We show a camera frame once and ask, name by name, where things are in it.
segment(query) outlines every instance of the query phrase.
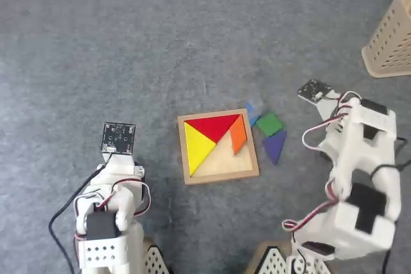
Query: white bracket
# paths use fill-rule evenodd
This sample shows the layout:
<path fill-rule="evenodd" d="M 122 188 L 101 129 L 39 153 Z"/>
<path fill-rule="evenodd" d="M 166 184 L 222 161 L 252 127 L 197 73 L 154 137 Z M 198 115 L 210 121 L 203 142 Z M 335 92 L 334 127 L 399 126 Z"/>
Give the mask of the white bracket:
<path fill-rule="evenodd" d="M 129 258 L 126 235 L 78 242 L 80 269 L 120 266 L 128 263 Z"/>

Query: wire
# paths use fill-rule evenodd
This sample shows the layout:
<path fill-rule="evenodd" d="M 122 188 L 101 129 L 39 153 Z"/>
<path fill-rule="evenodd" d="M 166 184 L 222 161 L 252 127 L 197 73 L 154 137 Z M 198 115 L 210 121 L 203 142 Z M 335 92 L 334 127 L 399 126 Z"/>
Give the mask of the wire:
<path fill-rule="evenodd" d="M 91 192 L 87 192 L 87 193 L 78 195 L 78 196 L 74 199 L 73 208 L 74 208 L 74 213 L 75 213 L 76 217 L 78 216 L 78 200 L 80 200 L 80 199 L 82 199 L 82 198 L 90 199 L 90 198 L 93 198 L 93 197 L 95 197 L 95 196 L 99 196 L 99 197 L 101 198 L 101 200 L 104 200 L 104 197 L 103 197 L 100 193 L 98 193 L 99 190 L 100 190 L 100 189 L 96 189 L 96 190 L 94 190 L 94 191 L 91 191 Z"/>
<path fill-rule="evenodd" d="M 333 200 L 333 201 L 338 201 L 338 197 L 335 195 L 334 190 L 333 190 L 333 182 L 334 178 L 328 180 L 326 183 L 326 186 L 324 187 L 324 190 L 326 192 L 326 195 L 328 199 Z"/>
<path fill-rule="evenodd" d="M 306 270 L 307 270 L 307 260 L 304 257 L 304 255 L 300 252 L 300 250 L 297 250 L 297 252 L 300 254 L 301 258 L 304 260 L 304 269 L 302 271 L 302 274 L 305 274 Z"/>
<path fill-rule="evenodd" d="M 348 94 L 353 94 L 354 96 L 356 96 L 358 99 L 362 99 L 362 97 L 361 97 L 361 95 L 359 95 L 357 92 L 355 92 L 355 91 L 347 91 L 347 92 L 345 92 L 345 93 L 343 93 L 340 97 L 339 97 L 339 99 L 338 99 L 338 103 L 337 103 L 337 107 L 339 107 L 340 106 L 340 103 L 342 103 L 342 101 L 345 99 L 345 97 L 348 95 Z"/>
<path fill-rule="evenodd" d="M 70 196 L 70 198 L 66 201 L 66 203 L 53 215 L 53 217 L 49 221 L 49 225 L 48 225 L 49 233 L 50 233 L 51 237 L 53 238 L 54 242 L 56 242 L 56 244 L 57 244 L 58 248 L 60 249 L 60 251 L 62 252 L 64 258 L 66 259 L 67 265 L 69 266 L 71 274 L 75 274 L 73 263 L 71 262 L 70 256 L 67 253 L 66 249 L 64 248 L 63 244 L 60 242 L 60 240 L 58 239 L 56 233 L 54 232 L 53 223 L 68 208 L 70 203 L 73 202 L 73 200 L 84 189 L 84 187 L 105 168 L 105 166 L 109 163 L 109 161 L 111 159 L 111 156 L 112 156 L 112 153 L 110 154 L 107 161 L 100 168 L 98 168 L 95 172 L 93 172 L 85 180 L 85 182 L 74 192 L 73 195 Z"/>
<path fill-rule="evenodd" d="M 303 226 L 305 226 L 309 221 L 311 221 L 320 211 L 324 210 L 325 208 L 331 207 L 336 205 L 338 201 L 335 200 L 328 200 L 321 203 L 317 206 L 314 210 L 312 210 L 304 219 L 300 221 L 294 221 L 292 219 L 286 219 L 281 223 L 282 228 L 286 232 L 296 232 L 300 230 Z"/>
<path fill-rule="evenodd" d="M 399 152 L 408 144 L 408 139 L 404 137 L 397 137 L 398 141 L 402 141 L 402 143 L 396 148 L 395 150 L 395 156 L 397 157 Z"/>
<path fill-rule="evenodd" d="M 316 126 L 313 126 L 312 128 L 309 128 L 308 130 L 306 130 L 306 131 L 303 133 L 303 135 L 302 135 L 302 137 L 301 137 L 301 142 L 302 142 L 302 144 L 303 144 L 306 148 L 308 148 L 308 149 L 310 149 L 310 150 L 322 151 L 322 149 L 321 149 L 320 147 L 310 146 L 309 144 L 306 143 L 305 137 L 306 137 L 307 133 L 309 133 L 309 132 L 311 132 L 311 131 L 314 131 L 314 130 L 317 130 L 317 129 L 319 129 L 319 128 L 322 128 L 323 126 L 326 126 L 326 125 L 328 125 L 329 123 L 335 122 L 335 121 L 337 121 L 337 120 L 345 117 L 346 115 L 348 115 L 348 114 L 346 114 L 346 113 L 339 114 L 339 115 L 337 115 L 337 116 L 335 116 L 335 117 L 331 117 L 331 118 L 329 118 L 329 119 L 327 119 L 327 120 L 324 120 L 323 122 L 321 122 L 320 124 L 318 124 L 318 125 L 316 125 Z"/>
<path fill-rule="evenodd" d="M 148 195 L 147 206 L 143 210 L 134 212 L 133 216 L 137 217 L 137 216 L 140 216 L 140 215 L 143 215 L 144 213 L 146 213 L 148 211 L 148 209 L 150 208 L 151 203 L 152 203 L 152 197 L 151 197 L 151 194 L 150 194 L 150 187 L 144 181 L 139 180 L 139 179 L 135 179 L 135 178 L 126 178 L 126 179 L 121 179 L 121 180 L 118 180 L 118 181 L 114 182 L 112 187 L 111 187 L 110 195 L 108 195 L 102 201 L 102 203 L 97 206 L 97 209 L 100 210 L 102 207 L 104 207 L 106 204 L 108 204 L 108 202 L 111 200 L 111 198 L 116 193 L 116 191 L 114 190 L 116 185 L 121 184 L 121 183 L 125 183 L 125 182 L 138 182 L 138 183 L 140 183 L 141 185 L 143 185 L 147 188 L 147 195 Z"/>
<path fill-rule="evenodd" d="M 394 224 L 395 224 L 396 230 L 397 230 L 398 220 Z M 396 233 L 394 234 L 394 238 L 392 240 L 392 245 L 394 244 L 395 236 L 396 236 Z M 387 250 L 387 252 L 385 253 L 383 266 L 382 266 L 382 269 L 381 269 L 382 274 L 386 274 L 386 272 L 387 272 L 387 266 L 388 266 L 388 262 L 390 261 L 392 245 L 391 245 L 391 249 Z"/>

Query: blue triangle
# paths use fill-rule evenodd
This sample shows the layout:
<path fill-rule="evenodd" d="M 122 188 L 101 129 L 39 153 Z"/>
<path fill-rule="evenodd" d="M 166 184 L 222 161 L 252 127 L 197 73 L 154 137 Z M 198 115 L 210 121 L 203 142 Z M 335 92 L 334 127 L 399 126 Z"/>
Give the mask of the blue triangle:
<path fill-rule="evenodd" d="M 263 140 L 265 152 L 274 165 L 277 165 L 280 159 L 281 150 L 283 149 L 284 142 L 287 136 L 286 130 L 279 130 L 273 136 L 267 137 Z"/>

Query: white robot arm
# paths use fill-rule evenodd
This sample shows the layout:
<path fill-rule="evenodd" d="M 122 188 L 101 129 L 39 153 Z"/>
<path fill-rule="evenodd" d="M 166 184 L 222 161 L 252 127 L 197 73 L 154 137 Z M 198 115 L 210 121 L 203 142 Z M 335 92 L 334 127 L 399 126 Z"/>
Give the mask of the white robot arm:
<path fill-rule="evenodd" d="M 144 232 L 133 218 L 148 210 L 151 196 L 144 183 L 144 168 L 133 160 L 134 128 L 105 123 L 101 145 L 105 168 L 74 200 L 75 239 L 83 274 L 144 273 Z M 143 191 L 148 202 L 138 211 Z"/>
<path fill-rule="evenodd" d="M 314 263 L 363 257 L 392 246 L 401 212 L 399 170 L 394 155 L 396 115 L 383 105 L 352 93 L 355 97 L 344 103 L 348 92 L 327 99 L 326 104 L 335 104 L 332 113 L 306 131 L 326 127 L 326 137 L 317 147 L 307 145 L 306 133 L 302 137 L 309 149 L 325 153 L 333 167 L 326 183 L 329 200 L 300 221 L 283 221 L 283 228 L 292 233 L 289 274 L 306 271 L 306 266 L 297 266 L 300 255 L 306 263 Z M 355 170 L 367 173 L 372 187 L 353 183 Z"/>

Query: black cable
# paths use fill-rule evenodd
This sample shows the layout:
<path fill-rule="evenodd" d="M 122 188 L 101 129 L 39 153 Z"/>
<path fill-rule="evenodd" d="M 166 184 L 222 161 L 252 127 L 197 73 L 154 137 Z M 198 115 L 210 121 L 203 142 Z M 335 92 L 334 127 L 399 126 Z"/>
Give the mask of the black cable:
<path fill-rule="evenodd" d="M 375 169 L 372 171 L 372 173 L 370 174 L 371 180 L 372 178 L 374 178 L 374 175 L 381 169 L 381 168 L 395 168 L 399 171 L 399 168 L 397 165 L 392 165 L 392 164 L 381 164 L 378 165 L 377 167 L 375 167 Z"/>
<path fill-rule="evenodd" d="M 293 239 L 293 242 L 296 243 L 294 232 L 292 233 L 291 237 Z M 304 271 L 302 271 L 302 274 L 305 274 L 305 272 L 307 270 L 307 260 L 305 259 L 304 255 L 300 252 L 299 249 L 297 249 L 297 252 L 300 254 L 301 258 L 304 260 Z"/>
<path fill-rule="evenodd" d="M 300 250 L 297 250 L 297 251 L 298 251 L 298 253 L 300 254 L 301 258 L 304 260 L 304 269 L 303 269 L 303 271 L 302 271 L 302 274 L 305 274 L 305 272 L 306 272 L 306 270 L 307 270 L 307 260 L 306 260 L 306 258 L 304 257 L 304 255 L 300 252 Z"/>
<path fill-rule="evenodd" d="M 395 224 L 396 230 L 397 230 L 398 221 L 396 221 L 394 224 Z M 394 234 L 394 238 L 393 238 L 393 240 L 392 240 L 392 244 L 394 244 L 395 236 L 396 236 L 396 233 Z M 388 262 L 389 262 L 390 256 L 391 256 L 391 249 L 387 250 L 387 252 L 385 253 L 384 262 L 383 262 L 383 267 L 382 267 L 382 270 L 381 270 L 381 273 L 382 273 L 382 274 L 386 274 L 386 273 L 387 273 L 387 266 L 388 266 Z"/>
<path fill-rule="evenodd" d="M 111 156 L 112 156 L 112 153 L 110 154 L 107 161 L 99 169 L 97 169 L 95 172 L 93 172 L 91 174 L 91 176 L 89 176 L 86 179 L 86 181 L 74 192 L 73 195 L 71 195 L 71 197 L 63 205 L 63 207 L 61 207 L 60 210 L 58 210 L 49 221 L 48 228 L 49 228 L 50 235 L 53 238 L 54 242 L 56 242 L 56 244 L 57 244 L 58 248 L 60 249 L 60 251 L 63 253 L 63 256 L 67 261 L 67 265 L 69 266 L 71 274 L 76 274 L 76 272 L 74 271 L 73 263 L 71 262 L 70 256 L 67 253 L 66 249 L 64 248 L 63 244 L 60 242 L 60 240 L 56 236 L 56 233 L 53 230 L 53 223 L 66 210 L 66 208 L 68 208 L 68 206 L 73 202 L 73 200 L 76 198 L 76 196 L 78 194 L 80 194 L 80 192 L 84 189 L 84 187 L 105 168 L 105 166 L 109 163 L 109 160 L 110 160 Z"/>
<path fill-rule="evenodd" d="M 398 153 L 408 144 L 408 139 L 404 137 L 397 137 L 398 141 L 402 141 L 402 143 L 395 149 L 395 156 L 397 157 Z"/>

